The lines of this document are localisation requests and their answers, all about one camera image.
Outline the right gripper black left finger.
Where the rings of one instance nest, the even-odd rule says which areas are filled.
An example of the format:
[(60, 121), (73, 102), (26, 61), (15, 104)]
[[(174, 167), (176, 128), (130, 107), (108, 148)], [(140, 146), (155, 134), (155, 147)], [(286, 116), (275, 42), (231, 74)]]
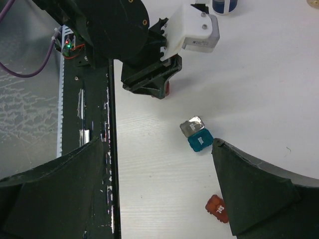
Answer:
[(0, 181), (2, 239), (81, 239), (103, 166), (103, 145), (82, 147)]

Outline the glass pill bottle yellow pills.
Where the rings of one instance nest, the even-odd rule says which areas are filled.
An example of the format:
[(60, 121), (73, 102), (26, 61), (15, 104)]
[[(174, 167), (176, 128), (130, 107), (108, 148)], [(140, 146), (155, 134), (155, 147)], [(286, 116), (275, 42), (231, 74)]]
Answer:
[(319, 0), (307, 0), (309, 6), (319, 9)]

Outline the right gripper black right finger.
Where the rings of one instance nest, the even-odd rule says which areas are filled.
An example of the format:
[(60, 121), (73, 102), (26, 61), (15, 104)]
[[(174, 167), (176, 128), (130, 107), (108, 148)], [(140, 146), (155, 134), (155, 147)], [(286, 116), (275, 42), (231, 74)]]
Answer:
[(238, 239), (317, 239), (319, 181), (215, 138), (212, 157), (232, 234)]

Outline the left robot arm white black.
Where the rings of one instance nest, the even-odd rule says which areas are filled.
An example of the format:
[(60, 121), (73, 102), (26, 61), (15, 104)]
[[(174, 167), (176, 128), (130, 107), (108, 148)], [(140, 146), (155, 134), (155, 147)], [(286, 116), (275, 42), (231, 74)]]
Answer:
[(168, 18), (150, 26), (147, 9), (140, 0), (36, 0), (34, 3), (55, 21), (82, 38), (93, 68), (107, 59), (122, 62), (123, 88), (133, 94), (164, 99), (169, 79), (182, 69), (182, 58), (167, 60), (164, 27)]

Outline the teal pill box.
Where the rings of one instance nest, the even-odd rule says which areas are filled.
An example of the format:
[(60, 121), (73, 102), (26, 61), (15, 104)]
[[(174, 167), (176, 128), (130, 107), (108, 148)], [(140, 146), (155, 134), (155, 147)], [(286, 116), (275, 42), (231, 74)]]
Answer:
[(206, 128), (198, 131), (187, 138), (190, 147), (194, 152), (200, 152), (213, 143), (213, 136)]

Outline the grey pill box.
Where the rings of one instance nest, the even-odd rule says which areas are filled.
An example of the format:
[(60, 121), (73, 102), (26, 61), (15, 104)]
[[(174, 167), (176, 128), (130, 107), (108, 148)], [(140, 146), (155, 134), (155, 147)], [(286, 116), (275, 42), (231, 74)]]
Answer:
[(205, 128), (205, 124), (199, 116), (194, 116), (180, 124), (180, 129), (186, 138)]

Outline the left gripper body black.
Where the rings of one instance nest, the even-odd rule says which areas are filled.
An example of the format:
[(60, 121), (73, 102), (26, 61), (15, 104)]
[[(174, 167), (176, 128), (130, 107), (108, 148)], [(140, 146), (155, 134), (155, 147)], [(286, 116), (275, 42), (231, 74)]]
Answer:
[(166, 45), (161, 27), (167, 21), (168, 18), (159, 19), (149, 29), (148, 39), (142, 50), (123, 62), (121, 82), (125, 90), (164, 99), (166, 81), (182, 69), (182, 58), (178, 54), (163, 62), (160, 60), (163, 56), (160, 48)]

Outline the white bottle cap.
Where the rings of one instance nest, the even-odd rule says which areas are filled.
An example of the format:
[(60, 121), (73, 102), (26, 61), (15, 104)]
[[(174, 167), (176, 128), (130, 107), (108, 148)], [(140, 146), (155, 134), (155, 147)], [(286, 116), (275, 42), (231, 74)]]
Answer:
[(237, 7), (238, 0), (212, 0), (212, 9), (221, 15), (227, 15)]

